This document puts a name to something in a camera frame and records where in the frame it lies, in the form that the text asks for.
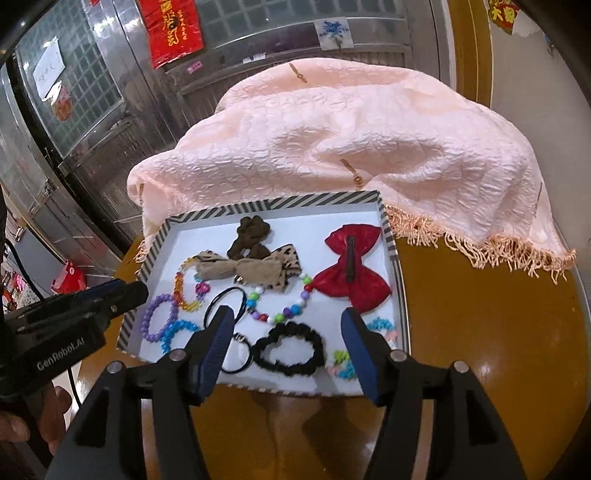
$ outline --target glass block window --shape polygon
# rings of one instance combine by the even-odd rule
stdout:
[[[33,71],[52,39],[57,38],[66,69],[58,80],[72,97],[72,115],[59,121],[49,101],[37,93]],[[17,57],[27,92],[49,137],[62,157],[109,113],[121,94],[109,73],[80,0],[60,0],[26,34]]]
[[[404,17],[402,0],[195,0],[195,3],[208,47],[316,18]]]

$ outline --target red bag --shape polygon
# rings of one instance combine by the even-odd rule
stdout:
[[[66,260],[66,265],[60,275],[51,282],[51,289],[55,293],[73,293],[86,289],[86,276],[72,262]]]

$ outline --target pink blanket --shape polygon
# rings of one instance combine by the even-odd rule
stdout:
[[[382,193],[399,237],[435,246],[444,237],[476,268],[506,261],[556,280],[574,264],[527,139],[414,70],[337,59],[270,68],[128,178],[147,247],[178,213],[356,188]]]

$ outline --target leopard print bow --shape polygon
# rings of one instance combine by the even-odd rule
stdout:
[[[279,247],[263,260],[231,260],[206,250],[193,257],[192,263],[203,280],[219,280],[235,275],[239,283],[262,285],[270,290],[285,290],[288,279],[301,273],[300,259],[291,244]]]

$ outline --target red bow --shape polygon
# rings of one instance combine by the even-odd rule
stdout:
[[[375,245],[381,233],[373,225],[343,225],[324,241],[336,254],[337,263],[318,273],[314,288],[329,297],[349,297],[359,313],[376,308],[392,290],[376,272],[364,267],[361,257]]]

